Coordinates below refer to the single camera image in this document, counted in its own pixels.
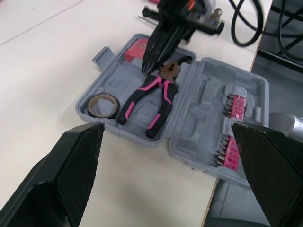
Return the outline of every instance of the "black tool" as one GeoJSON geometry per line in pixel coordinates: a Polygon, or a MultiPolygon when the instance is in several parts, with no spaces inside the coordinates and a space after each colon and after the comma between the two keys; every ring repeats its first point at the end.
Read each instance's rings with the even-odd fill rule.
{"type": "Polygon", "coordinates": [[[144,83],[131,94],[131,96],[122,107],[117,117],[117,122],[121,125],[124,125],[127,122],[132,110],[134,109],[134,106],[143,97],[162,86],[161,107],[156,117],[153,119],[146,130],[146,136],[148,138],[155,138],[159,130],[165,124],[167,117],[172,110],[174,96],[176,93],[178,93],[178,87],[174,83],[175,79],[178,76],[178,65],[181,65],[181,63],[190,59],[192,59],[192,57],[186,56],[179,61],[172,61],[161,68],[159,75],[148,75],[144,83]]]}
{"type": "Polygon", "coordinates": [[[220,34],[224,27],[220,21],[222,11],[215,10],[212,14],[208,0],[161,0],[157,7],[159,12],[147,7],[142,11],[144,17],[159,21],[143,56],[142,72],[145,75],[158,69],[174,53],[182,39],[189,42],[195,30],[214,35],[220,34]]]}

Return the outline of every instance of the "metal rod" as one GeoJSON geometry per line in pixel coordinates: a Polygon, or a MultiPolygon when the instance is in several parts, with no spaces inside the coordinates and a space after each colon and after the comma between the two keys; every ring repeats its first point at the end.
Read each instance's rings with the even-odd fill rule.
{"type": "MultiPolygon", "coordinates": [[[[274,11],[276,13],[280,13],[280,11],[281,11],[281,9],[279,7],[276,7],[276,6],[271,6],[270,10],[274,11]]],[[[287,17],[293,17],[294,14],[295,14],[294,12],[291,12],[291,11],[288,11],[288,10],[284,11],[284,15],[287,16],[287,17]]],[[[296,15],[296,16],[294,16],[294,19],[303,22],[303,16],[302,15],[296,15]]]]}
{"type": "Polygon", "coordinates": [[[275,63],[278,63],[280,65],[283,65],[291,70],[295,70],[297,72],[303,73],[303,65],[300,65],[298,63],[292,62],[290,60],[281,58],[280,56],[277,56],[276,54],[264,51],[259,49],[257,51],[257,55],[262,57],[262,58],[266,58],[268,60],[271,60],[275,63]]]}
{"type": "Polygon", "coordinates": [[[286,50],[289,50],[290,48],[294,47],[295,45],[297,45],[299,42],[301,42],[303,40],[303,37],[298,37],[295,40],[293,40],[289,45],[287,45],[285,47],[286,50]]]}
{"type": "Polygon", "coordinates": [[[153,21],[151,21],[151,20],[149,20],[149,19],[147,19],[147,18],[145,18],[145,17],[138,16],[138,18],[140,18],[140,19],[142,19],[142,20],[145,20],[146,22],[148,22],[148,23],[150,23],[150,24],[152,24],[152,25],[155,25],[155,26],[158,25],[158,23],[153,22],[153,21]]]}

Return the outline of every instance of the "pliers handle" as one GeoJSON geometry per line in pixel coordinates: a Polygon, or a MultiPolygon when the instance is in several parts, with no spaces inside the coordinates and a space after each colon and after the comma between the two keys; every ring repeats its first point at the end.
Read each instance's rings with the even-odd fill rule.
{"type": "Polygon", "coordinates": [[[149,75],[146,77],[144,83],[131,94],[131,96],[122,107],[117,117],[117,122],[121,125],[124,125],[127,122],[132,110],[134,109],[134,106],[143,97],[161,86],[163,86],[161,107],[156,117],[153,119],[146,130],[146,136],[148,138],[155,138],[161,127],[165,124],[167,117],[172,110],[172,102],[174,100],[174,96],[176,93],[178,93],[178,87],[174,84],[174,82],[162,79],[159,75],[149,75]]]}

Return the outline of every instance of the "case latch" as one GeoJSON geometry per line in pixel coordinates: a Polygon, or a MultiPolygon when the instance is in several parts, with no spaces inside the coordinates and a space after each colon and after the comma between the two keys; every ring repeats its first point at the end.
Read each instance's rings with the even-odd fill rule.
{"type": "Polygon", "coordinates": [[[112,50],[108,47],[105,46],[94,58],[93,58],[93,63],[99,66],[100,69],[105,68],[108,63],[110,63],[114,57],[114,53],[112,50]]]}

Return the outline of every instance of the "black surface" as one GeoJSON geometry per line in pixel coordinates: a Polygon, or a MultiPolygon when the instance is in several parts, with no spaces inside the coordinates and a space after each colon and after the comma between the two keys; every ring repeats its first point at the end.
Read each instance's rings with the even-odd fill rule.
{"type": "Polygon", "coordinates": [[[303,154],[301,144],[265,127],[232,127],[246,178],[272,227],[303,222],[303,154]]]}
{"type": "Polygon", "coordinates": [[[103,132],[103,123],[94,122],[64,133],[0,211],[0,227],[77,227],[95,178],[103,132]]]}

